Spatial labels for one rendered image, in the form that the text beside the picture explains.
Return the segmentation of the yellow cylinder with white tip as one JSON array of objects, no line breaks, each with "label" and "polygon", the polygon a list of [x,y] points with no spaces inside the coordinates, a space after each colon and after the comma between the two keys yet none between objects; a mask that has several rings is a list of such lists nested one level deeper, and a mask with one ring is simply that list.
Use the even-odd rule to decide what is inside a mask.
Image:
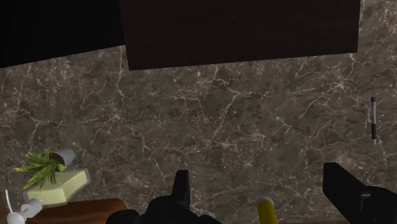
[{"label": "yellow cylinder with white tip", "polygon": [[260,197],[256,203],[260,224],[278,224],[274,202],[269,197]]}]

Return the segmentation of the grey and black pen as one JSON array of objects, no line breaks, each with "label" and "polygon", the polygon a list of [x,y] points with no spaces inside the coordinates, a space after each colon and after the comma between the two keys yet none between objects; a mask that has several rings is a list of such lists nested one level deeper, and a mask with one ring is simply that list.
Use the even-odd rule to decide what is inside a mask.
[{"label": "grey and black pen", "polygon": [[371,96],[370,99],[370,112],[371,112],[371,137],[372,143],[375,146],[377,142],[377,118],[376,118],[376,99]]}]

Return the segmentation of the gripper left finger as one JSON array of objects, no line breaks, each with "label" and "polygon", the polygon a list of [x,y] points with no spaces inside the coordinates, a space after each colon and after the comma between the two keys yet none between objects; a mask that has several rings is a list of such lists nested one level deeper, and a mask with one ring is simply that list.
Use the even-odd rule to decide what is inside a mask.
[{"label": "gripper left finger", "polygon": [[153,199],[145,213],[125,209],[110,215],[106,224],[221,224],[215,218],[190,211],[190,182],[187,170],[176,172],[172,193]]}]

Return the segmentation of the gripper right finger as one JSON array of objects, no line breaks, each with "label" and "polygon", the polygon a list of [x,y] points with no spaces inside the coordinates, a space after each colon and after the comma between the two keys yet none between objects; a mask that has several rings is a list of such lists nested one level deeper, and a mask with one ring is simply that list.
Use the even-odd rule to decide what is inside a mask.
[{"label": "gripper right finger", "polygon": [[336,162],[323,165],[323,193],[350,224],[397,224],[397,193],[363,184]]}]

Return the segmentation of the green plant in white pot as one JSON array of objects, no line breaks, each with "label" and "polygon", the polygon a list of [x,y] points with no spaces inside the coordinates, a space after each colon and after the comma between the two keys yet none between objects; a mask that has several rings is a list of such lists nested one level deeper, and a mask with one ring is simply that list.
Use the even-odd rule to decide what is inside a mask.
[{"label": "green plant in white pot", "polygon": [[75,152],[70,148],[52,150],[44,149],[44,155],[36,152],[21,153],[27,165],[14,168],[15,171],[22,173],[33,173],[33,176],[26,182],[22,191],[38,184],[42,190],[45,183],[49,181],[55,185],[57,183],[57,173],[63,172],[75,159]]}]

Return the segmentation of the pale yellow flat box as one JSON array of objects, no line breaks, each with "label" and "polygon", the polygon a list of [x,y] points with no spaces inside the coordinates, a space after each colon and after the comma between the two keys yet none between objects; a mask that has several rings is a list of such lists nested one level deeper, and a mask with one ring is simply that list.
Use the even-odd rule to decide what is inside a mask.
[{"label": "pale yellow flat box", "polygon": [[88,169],[56,172],[55,180],[56,184],[47,181],[42,188],[40,188],[40,183],[37,183],[24,190],[25,202],[38,199],[42,200],[44,207],[63,206],[91,181]]}]

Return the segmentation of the brown wooden board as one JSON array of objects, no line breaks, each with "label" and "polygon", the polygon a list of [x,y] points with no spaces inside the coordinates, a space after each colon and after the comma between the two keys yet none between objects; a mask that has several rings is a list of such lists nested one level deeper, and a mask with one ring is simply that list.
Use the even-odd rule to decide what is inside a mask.
[{"label": "brown wooden board", "polygon": [[26,224],[106,224],[110,215],[127,209],[120,199],[84,200],[46,207]]}]

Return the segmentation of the white spray bottle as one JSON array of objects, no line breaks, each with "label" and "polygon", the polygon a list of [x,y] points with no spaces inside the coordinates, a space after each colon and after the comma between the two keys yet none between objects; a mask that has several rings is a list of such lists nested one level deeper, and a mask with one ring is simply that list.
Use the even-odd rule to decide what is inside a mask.
[{"label": "white spray bottle", "polygon": [[13,211],[10,204],[8,191],[5,190],[6,205],[9,209],[7,224],[25,224],[28,218],[33,218],[43,209],[44,199],[31,199],[23,204],[19,211]]}]

